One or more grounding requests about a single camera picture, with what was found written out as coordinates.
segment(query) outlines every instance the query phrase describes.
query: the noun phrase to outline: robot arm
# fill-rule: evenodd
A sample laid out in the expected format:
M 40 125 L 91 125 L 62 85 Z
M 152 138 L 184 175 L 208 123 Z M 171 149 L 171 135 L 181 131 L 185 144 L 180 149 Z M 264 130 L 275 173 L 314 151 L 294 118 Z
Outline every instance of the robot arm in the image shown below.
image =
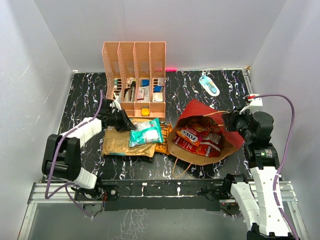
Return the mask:
M 278 180 L 276 190 L 273 191 L 279 167 L 278 153 L 270 143 L 274 119 L 266 112 L 256 111 L 262 106 L 261 98 L 253 99 L 249 96 L 248 103 L 242 109 L 223 114 L 222 118 L 226 129 L 237 131 L 245 141 L 244 155 L 256 185 L 259 205 L 242 175 L 228 174 L 224 179 L 222 194 L 232 195 L 238 202 L 248 229 L 247 240 L 293 240 L 291 230 L 279 211 L 283 205 Z M 275 193 L 280 206 L 275 201 Z
M 103 99 L 97 117 L 86 117 L 75 126 L 72 129 L 73 132 L 67 135 L 58 150 L 59 141 L 69 131 L 48 137 L 42 162 L 42 173 L 48 176 L 51 168 L 54 167 L 54 177 L 73 182 L 83 189 L 94 189 L 97 176 L 81 166 L 81 148 L 108 126 L 114 126 L 118 132 L 136 129 L 118 102 Z M 57 159 L 52 166 L 56 151 L 58 151 Z

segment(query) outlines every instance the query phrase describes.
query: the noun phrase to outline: paper bag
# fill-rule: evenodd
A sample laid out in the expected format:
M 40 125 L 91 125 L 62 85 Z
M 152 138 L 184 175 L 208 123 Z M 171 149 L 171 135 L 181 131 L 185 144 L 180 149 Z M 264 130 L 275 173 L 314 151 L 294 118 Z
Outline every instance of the paper bag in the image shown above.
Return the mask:
M 142 123 L 149 119 L 133 118 L 131 122 Z M 147 156 L 152 158 L 155 153 L 156 143 L 147 143 L 139 146 L 129 147 L 130 131 L 118 132 L 115 127 L 109 126 L 104 135 L 102 155 L 119 156 Z
M 172 142 L 176 134 L 176 131 L 180 127 L 185 126 L 187 118 L 195 117 L 195 116 L 205 116 L 205 115 L 208 115 L 208 117 L 212 118 L 218 124 L 218 126 L 220 126 L 222 130 L 223 135 L 221 136 L 220 141 L 222 141 L 223 149 L 221 150 L 221 154 L 219 157 L 200 156 L 200 155 L 191 153 Z M 183 111 L 180 118 L 178 119 L 174 129 L 172 130 L 172 132 L 169 134 L 167 138 L 168 151 L 170 152 L 170 154 L 190 164 L 203 166 L 207 164 L 217 163 L 223 160 L 225 157 L 236 152 L 239 148 L 241 148 L 244 140 L 237 132 L 230 132 L 226 130 L 226 128 L 223 126 L 224 121 L 221 116 L 222 116 L 222 113 L 218 112 L 215 109 L 212 109 L 211 107 L 203 104 L 202 102 L 196 99 L 193 99 L 186 106 L 185 110 Z

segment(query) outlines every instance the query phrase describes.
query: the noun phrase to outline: yellow bag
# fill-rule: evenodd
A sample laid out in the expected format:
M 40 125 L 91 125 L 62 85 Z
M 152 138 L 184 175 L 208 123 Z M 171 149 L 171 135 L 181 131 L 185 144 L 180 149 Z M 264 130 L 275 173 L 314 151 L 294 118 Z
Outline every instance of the yellow bag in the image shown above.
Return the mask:
M 170 155 L 168 151 L 168 142 L 167 137 L 169 133 L 172 131 L 172 124 L 163 124 L 161 123 L 161 132 L 163 137 L 162 143 L 157 143 L 155 146 L 155 152 Z

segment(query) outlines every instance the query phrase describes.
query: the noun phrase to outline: snack bag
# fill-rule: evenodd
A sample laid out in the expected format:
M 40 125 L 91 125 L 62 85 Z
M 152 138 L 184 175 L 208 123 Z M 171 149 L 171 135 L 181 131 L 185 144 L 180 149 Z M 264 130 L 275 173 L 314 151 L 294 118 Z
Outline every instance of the snack bag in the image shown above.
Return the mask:
M 155 152 L 170 155 L 170 152 L 168 152 L 167 137 L 168 137 L 169 133 L 172 131 L 172 124 L 171 123 L 169 123 L 169 124 L 161 123 L 160 126 L 161 126 L 163 142 L 156 144 Z
M 135 124 L 136 130 L 131 130 L 129 147 L 148 143 L 163 143 L 159 118 Z
M 191 118 L 185 127 L 179 128 L 176 134 L 192 145 L 199 147 L 203 137 L 210 133 L 211 129 L 198 118 Z
M 217 158 L 221 154 L 221 149 L 219 148 L 220 139 L 221 137 L 219 135 L 210 133 L 202 140 L 200 145 L 196 147 L 176 134 L 172 142 L 190 153 L 209 158 Z
M 187 141 L 188 143 L 199 147 L 200 142 L 202 140 L 202 136 L 198 134 L 192 127 L 181 127 L 178 131 L 176 131 L 176 134 Z

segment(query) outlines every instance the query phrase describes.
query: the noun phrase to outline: table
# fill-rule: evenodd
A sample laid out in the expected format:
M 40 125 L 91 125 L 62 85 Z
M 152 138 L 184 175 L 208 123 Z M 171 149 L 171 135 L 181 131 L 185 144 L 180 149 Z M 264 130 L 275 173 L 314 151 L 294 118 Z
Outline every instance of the table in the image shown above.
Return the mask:
M 210 96 L 200 85 L 201 76 L 210 77 L 220 90 L 217 97 Z M 59 132 L 63 133 L 76 126 L 83 118 L 95 113 L 100 100 L 100 90 L 107 91 L 105 73 L 75 73 L 72 77 Z M 177 119 L 192 99 L 220 110 L 231 111 L 245 105 L 248 94 L 243 71 L 202 70 L 166 72 L 165 82 L 166 123 L 174 126 Z M 102 180 L 170 180 L 176 158 L 155 153 L 146 156 L 101 156 L 105 132 L 97 134 L 81 149 L 82 166 Z M 179 160 L 175 175 L 182 173 L 189 163 Z M 243 149 L 238 150 L 219 163 L 205 166 L 192 165 L 180 177 L 189 179 L 223 179 L 228 173 L 245 174 L 251 177 Z

